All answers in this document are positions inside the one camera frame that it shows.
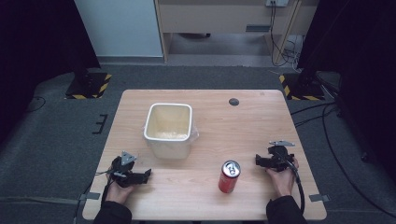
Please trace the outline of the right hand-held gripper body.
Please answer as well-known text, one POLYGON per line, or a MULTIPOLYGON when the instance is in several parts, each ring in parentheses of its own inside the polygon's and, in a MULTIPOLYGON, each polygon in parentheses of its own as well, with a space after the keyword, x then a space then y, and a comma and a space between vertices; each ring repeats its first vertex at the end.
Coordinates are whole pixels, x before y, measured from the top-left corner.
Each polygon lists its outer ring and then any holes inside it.
POLYGON ((289 154, 287 147, 294 147, 295 144, 285 140, 270 141, 269 144, 271 146, 268 148, 268 153, 272 154, 272 164, 270 167, 276 169, 278 172, 291 167, 294 155, 289 154))

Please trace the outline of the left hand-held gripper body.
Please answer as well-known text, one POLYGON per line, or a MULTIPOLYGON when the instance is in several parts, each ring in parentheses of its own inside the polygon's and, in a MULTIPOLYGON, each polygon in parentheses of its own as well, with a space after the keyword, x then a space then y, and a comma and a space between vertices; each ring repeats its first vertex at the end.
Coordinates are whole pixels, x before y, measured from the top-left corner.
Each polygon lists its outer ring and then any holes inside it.
POLYGON ((138 179, 132 172, 136 157, 126 151, 111 163, 110 177, 122 188, 130 187, 138 183, 138 179))

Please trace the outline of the red drink can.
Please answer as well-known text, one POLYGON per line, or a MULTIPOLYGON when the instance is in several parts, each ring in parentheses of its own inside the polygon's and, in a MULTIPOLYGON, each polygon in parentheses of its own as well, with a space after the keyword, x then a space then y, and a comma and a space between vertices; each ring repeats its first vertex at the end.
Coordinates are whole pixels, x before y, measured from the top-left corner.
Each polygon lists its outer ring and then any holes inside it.
POLYGON ((231 193, 234 190, 238 177, 241 174, 241 168, 236 161, 226 161, 220 168, 219 189, 223 193, 231 193))

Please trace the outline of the striped black stand base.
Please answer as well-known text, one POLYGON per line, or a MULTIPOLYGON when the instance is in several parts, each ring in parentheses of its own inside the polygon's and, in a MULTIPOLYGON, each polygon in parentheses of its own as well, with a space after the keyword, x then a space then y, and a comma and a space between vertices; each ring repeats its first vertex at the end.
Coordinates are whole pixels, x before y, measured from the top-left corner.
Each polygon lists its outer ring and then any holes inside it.
POLYGON ((68 87, 66 99, 96 99, 105 93, 111 75, 108 73, 89 73, 85 77, 75 77, 68 87))
POLYGON ((324 99, 321 85, 312 79, 303 79, 297 73, 285 73, 279 76, 283 91, 288 100, 318 101, 324 99))

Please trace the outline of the white cabinet panel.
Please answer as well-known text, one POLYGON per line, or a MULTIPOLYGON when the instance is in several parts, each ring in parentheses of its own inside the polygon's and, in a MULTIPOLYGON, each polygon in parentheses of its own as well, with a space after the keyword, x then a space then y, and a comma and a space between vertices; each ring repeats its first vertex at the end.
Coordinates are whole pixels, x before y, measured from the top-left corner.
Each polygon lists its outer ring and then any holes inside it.
POLYGON ((162 57, 154 0, 75 0, 100 57, 162 57))

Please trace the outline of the person's left hand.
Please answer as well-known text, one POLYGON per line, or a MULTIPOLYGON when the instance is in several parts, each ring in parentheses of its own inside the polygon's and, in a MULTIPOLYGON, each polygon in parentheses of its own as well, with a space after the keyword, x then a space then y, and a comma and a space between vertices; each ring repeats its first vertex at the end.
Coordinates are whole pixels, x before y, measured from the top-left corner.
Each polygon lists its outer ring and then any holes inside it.
POLYGON ((109 175, 107 176, 107 180, 108 184, 106 185, 107 193, 105 201, 125 204, 129 196, 134 191, 134 186, 123 188, 117 182, 114 182, 109 175))

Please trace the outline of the person's right hand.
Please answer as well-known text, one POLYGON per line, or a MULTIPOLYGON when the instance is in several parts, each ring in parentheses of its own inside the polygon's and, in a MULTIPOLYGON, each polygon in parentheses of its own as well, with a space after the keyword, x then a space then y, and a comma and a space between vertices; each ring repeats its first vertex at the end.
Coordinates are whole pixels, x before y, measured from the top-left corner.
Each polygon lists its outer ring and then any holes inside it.
POLYGON ((295 181, 295 174, 292 169, 287 168, 284 171, 277 172, 271 168, 265 168, 273 183, 276 197, 290 196, 295 181))

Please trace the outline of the dark curtain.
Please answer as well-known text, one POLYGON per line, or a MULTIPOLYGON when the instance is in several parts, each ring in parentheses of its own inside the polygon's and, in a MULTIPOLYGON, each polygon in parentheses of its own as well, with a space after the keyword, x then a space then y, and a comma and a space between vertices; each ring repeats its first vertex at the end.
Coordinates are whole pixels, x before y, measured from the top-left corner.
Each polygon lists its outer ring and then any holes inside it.
POLYGON ((341 75, 355 137, 396 183, 396 0, 319 0, 299 66, 341 75))
POLYGON ((75 0, 0 0, 0 144, 39 83, 98 65, 75 0))

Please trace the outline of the grey tape strip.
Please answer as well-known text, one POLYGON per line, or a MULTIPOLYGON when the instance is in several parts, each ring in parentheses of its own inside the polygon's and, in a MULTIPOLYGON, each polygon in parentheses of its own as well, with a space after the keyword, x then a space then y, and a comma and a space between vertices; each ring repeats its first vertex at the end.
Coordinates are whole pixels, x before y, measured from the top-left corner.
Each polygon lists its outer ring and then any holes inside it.
POLYGON ((101 196, 101 193, 87 192, 87 193, 80 194, 78 197, 78 200, 79 201, 99 200, 100 196, 101 196))
POLYGON ((330 196, 327 194, 312 194, 309 196, 311 202, 329 202, 331 200, 330 196))

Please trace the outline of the white bin with plastic liner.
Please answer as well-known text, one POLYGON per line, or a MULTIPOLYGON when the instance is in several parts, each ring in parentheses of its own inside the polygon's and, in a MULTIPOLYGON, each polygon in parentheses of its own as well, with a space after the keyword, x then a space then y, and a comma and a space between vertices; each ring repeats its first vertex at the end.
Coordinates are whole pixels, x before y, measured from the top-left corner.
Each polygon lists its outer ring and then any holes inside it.
POLYGON ((193 110, 187 104, 156 103, 149 111, 143 135, 158 159, 184 160, 199 136, 193 110))

